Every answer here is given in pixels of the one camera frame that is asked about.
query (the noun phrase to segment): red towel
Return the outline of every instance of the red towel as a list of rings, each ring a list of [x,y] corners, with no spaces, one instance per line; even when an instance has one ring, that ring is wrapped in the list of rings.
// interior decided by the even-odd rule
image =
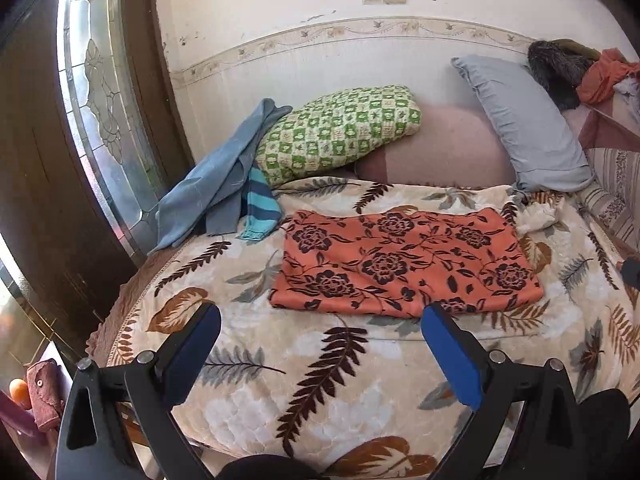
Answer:
[[[297,211],[286,224],[274,307],[420,317],[507,310],[542,298],[514,228],[490,208],[329,218]]]
[[[639,74],[640,63],[629,63],[618,49],[608,48],[589,67],[576,91],[580,101],[596,105],[613,97],[613,85],[629,75]]]

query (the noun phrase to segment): wallpaper border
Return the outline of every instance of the wallpaper border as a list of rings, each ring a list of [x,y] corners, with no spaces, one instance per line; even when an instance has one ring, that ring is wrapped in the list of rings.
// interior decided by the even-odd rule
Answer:
[[[257,59],[306,46],[336,43],[362,38],[415,38],[422,40],[452,40],[485,44],[526,54],[534,41],[516,32],[479,23],[397,16],[356,18],[318,23],[284,30],[264,38],[230,48],[209,57],[181,72],[171,72],[174,88],[184,88],[211,75]]]

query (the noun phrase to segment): furry hat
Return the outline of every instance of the furry hat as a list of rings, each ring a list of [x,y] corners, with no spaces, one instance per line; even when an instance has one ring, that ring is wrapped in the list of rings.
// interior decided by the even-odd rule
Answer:
[[[575,88],[582,82],[591,60],[552,41],[534,41],[529,45],[528,57],[531,75],[548,92],[560,111],[580,105]]]

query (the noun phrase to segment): orange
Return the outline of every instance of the orange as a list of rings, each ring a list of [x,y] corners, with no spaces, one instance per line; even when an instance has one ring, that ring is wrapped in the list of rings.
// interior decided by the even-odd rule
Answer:
[[[27,383],[22,379],[14,379],[9,384],[9,394],[16,404],[24,410],[31,409],[31,399],[29,398],[29,389]]]

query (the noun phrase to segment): bed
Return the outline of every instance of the bed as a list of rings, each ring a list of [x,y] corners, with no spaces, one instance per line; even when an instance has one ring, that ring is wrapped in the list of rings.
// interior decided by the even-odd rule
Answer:
[[[640,311],[616,270],[620,254],[575,195],[335,176],[290,182],[276,195],[285,214],[494,208],[516,225],[545,295],[506,312],[460,315],[457,323],[512,360],[560,358],[578,401],[606,388],[630,400],[640,393]],[[419,320],[275,309],[269,294],[284,232],[261,242],[236,236],[191,237],[150,258],[92,336],[98,364],[157,349],[207,299],[219,306],[223,328],[187,401],[173,410],[188,438],[235,457],[288,454],[332,478],[430,473],[470,411],[457,402]],[[323,356],[329,345],[343,350],[339,363]],[[517,418],[514,405],[490,462],[504,456]]]

